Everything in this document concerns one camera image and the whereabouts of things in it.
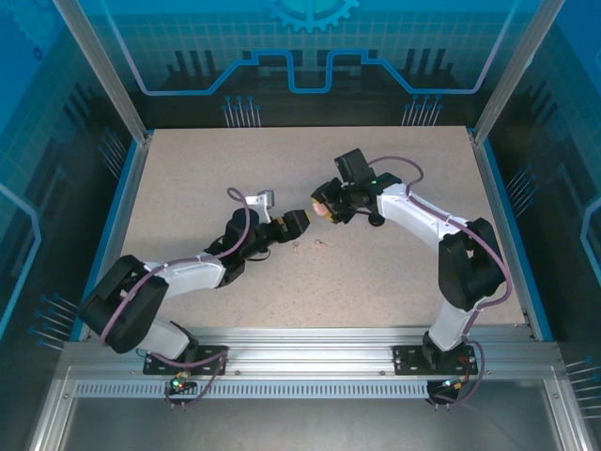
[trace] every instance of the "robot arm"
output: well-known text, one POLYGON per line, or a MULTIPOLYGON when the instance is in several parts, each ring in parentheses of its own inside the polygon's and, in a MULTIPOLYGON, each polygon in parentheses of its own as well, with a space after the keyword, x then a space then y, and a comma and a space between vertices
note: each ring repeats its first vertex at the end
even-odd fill
POLYGON ((84 300, 80 318, 101 335, 134 285, 153 270, 163 267, 135 292, 116 318, 105 342, 117 353, 137 348, 167 359, 193 360, 197 347, 195 339, 175 323, 155 319, 162 302, 190 291, 231 284, 244 272, 249 258, 268 252, 276 242, 295 240, 309 226, 309 216, 304 210, 288 211, 282 217, 271 219, 268 209, 274 204, 273 192, 246 197, 246 202, 250 208, 249 232, 235 252, 220 258, 207 258, 222 255, 240 240, 246 223, 244 209, 234 211, 223 236, 197 256, 169 264, 142 262, 133 256, 123 256, 84 300))
POLYGON ((488 253, 449 221, 476 233, 499 255, 492 226, 482 218, 468 222, 452 216, 416 194, 410 195, 416 202, 411 201, 406 184, 388 173, 376 176, 359 149, 335 162, 343 182, 333 179, 314 191, 317 213, 323 213, 335 224, 346 224, 359 209, 367 209, 372 226, 381 226, 387 219, 398 223, 439 255, 439 288, 444 301, 437 320, 424 336, 423 348, 424 357, 436 368, 445 353, 462 344, 466 326, 478 305, 504 281, 488 253))

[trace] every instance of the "black mounting plate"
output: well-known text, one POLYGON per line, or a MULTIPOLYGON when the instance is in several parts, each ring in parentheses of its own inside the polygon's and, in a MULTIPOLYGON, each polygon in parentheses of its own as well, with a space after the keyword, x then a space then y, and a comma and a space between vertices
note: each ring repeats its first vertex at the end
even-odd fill
MULTIPOLYGON (((211 355, 218 354, 219 352, 227 350, 227 346, 199 346, 196 350, 195 362, 207 359, 211 355)), ((212 376, 217 370, 217 365, 220 359, 214 360, 206 365, 196 366, 190 369, 190 374, 193 376, 212 376)), ((218 376, 225 374, 225 365, 217 373, 218 376)), ((144 368, 142 372, 147 376, 175 376, 178 372, 183 371, 184 368, 170 366, 164 364, 156 357, 151 354, 147 354, 144 360, 144 368)))
POLYGON ((470 364, 470 376, 478 374, 478 364, 472 346, 460 346, 445 355, 439 371, 432 370, 422 353, 422 346, 393 346, 394 374, 396 376, 464 376, 466 368, 462 366, 459 357, 473 358, 470 364))

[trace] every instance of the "speckled tabletop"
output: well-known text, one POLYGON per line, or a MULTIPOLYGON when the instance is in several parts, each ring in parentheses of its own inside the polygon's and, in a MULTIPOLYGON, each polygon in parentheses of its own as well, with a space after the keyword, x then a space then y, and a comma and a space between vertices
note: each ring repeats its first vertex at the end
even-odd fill
MULTIPOLYGON (((123 247, 146 261, 195 255, 223 234, 246 195, 275 191, 272 216, 310 209, 310 193, 338 176, 333 159, 360 148, 367 160, 402 155, 420 164, 415 192, 467 219, 492 222, 463 127, 352 127, 157 130, 123 247)), ((378 163, 377 173, 415 177, 410 166, 378 163)), ((163 303, 159 318, 184 326, 359 327, 431 324, 439 311, 438 258, 400 225, 373 228, 357 217, 332 225, 312 215, 307 232, 272 246, 232 285, 163 303)), ((523 322, 515 295, 480 323, 523 322)))

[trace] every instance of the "gear logo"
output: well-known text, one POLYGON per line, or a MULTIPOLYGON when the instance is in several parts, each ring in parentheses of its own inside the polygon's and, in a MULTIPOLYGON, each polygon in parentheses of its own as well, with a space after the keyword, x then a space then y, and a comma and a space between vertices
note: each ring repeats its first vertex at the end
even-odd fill
POLYGON ((304 29, 307 33, 338 26, 338 20, 348 19, 350 9, 358 6, 359 0, 268 0, 272 19, 280 19, 282 26, 292 25, 294 31, 304 29))
POLYGON ((51 0, 0 0, 0 13, 9 12, 21 31, 36 47, 54 32, 55 16, 51 0))

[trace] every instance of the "blue glass wall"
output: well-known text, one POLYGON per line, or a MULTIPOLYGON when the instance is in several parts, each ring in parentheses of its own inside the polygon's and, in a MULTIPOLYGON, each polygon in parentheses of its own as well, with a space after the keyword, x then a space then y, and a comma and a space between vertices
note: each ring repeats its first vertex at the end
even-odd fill
POLYGON ((131 138, 49 1, 0 0, 0 99, 0 437, 18 450, 131 138))
POLYGON ((538 3, 82 2, 151 128, 473 125, 538 3))
POLYGON ((490 143, 551 329, 601 358, 601 5, 567 0, 490 143))

